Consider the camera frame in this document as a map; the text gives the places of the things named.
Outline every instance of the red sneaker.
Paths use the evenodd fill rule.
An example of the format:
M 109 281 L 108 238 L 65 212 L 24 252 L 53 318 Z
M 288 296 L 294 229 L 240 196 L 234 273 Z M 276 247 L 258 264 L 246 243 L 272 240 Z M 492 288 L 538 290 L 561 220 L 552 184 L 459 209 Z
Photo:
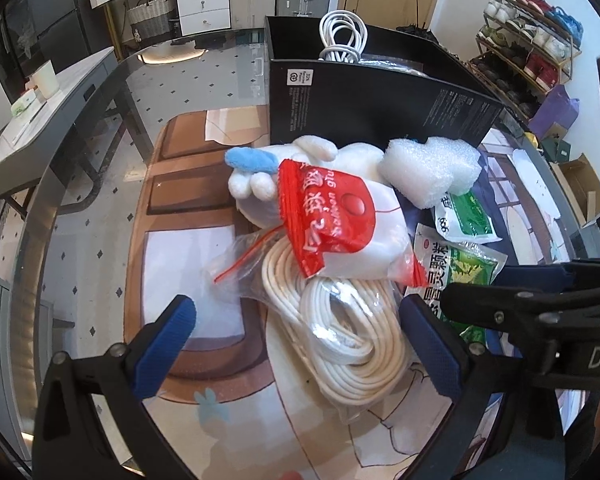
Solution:
M 542 64 L 544 60 L 538 56 L 535 52 L 531 53 L 528 61 L 526 62 L 525 72 L 529 77 L 535 79 L 542 72 Z
M 544 15 L 548 10 L 554 10 L 555 7 L 552 7 L 544 0 L 526 0 L 526 4 L 531 7 L 536 12 Z
M 558 84 L 560 76 L 558 75 L 558 69 L 555 66 L 549 64 L 549 62 L 544 59 L 541 59 L 540 62 L 542 64 L 542 70 L 536 78 L 536 83 L 538 83 L 545 92 L 548 92 Z

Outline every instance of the white cable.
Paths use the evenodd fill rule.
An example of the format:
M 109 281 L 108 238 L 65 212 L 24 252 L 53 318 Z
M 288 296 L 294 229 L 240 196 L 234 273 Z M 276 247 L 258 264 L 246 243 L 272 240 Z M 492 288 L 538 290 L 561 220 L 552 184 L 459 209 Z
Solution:
M 350 30 L 346 44 L 336 43 L 339 30 Z M 321 60 L 357 63 L 366 47 L 366 27 L 362 19 L 348 10 L 332 10 L 320 20 L 320 39 L 324 50 Z
M 391 392 L 413 350 L 400 329 L 388 280 L 305 280 L 283 237 L 264 257 L 262 283 L 296 353 L 328 399 L 365 406 Z M 340 299 L 352 328 L 334 315 L 333 297 Z

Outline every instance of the white stuffed animal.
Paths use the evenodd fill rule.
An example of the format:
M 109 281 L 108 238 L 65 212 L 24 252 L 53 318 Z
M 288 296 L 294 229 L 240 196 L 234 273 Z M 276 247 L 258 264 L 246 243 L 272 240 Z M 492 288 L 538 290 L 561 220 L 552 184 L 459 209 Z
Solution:
M 387 184 L 378 173 L 378 164 L 383 156 L 380 148 L 370 144 L 356 142 L 338 150 L 330 140 L 316 136 L 302 136 L 291 144 L 258 149 L 232 148 L 225 157 L 226 163 L 234 168 L 229 177 L 229 192 L 247 220 L 260 228 L 271 228 L 282 222 L 276 198 L 278 166 L 284 159 Z

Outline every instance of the black box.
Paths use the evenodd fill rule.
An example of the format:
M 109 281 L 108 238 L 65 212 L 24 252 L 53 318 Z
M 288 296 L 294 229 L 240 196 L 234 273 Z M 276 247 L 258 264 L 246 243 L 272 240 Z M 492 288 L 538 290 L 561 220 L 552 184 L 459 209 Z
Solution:
M 445 49 L 417 36 L 367 25 L 365 54 L 421 63 L 429 78 L 394 70 L 318 61 L 318 18 L 267 16 L 271 143 L 317 135 L 338 146 L 432 136 L 478 146 L 501 101 Z M 340 31 L 342 40 L 348 31 Z

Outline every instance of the blue plush ear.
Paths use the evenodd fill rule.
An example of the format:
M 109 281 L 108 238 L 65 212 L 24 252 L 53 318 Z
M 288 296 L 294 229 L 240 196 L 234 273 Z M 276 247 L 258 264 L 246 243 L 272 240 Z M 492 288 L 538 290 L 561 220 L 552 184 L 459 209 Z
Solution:
M 250 173 L 278 172 L 278 158 L 269 152 L 257 148 L 231 148 L 224 154 L 224 162 L 231 168 Z

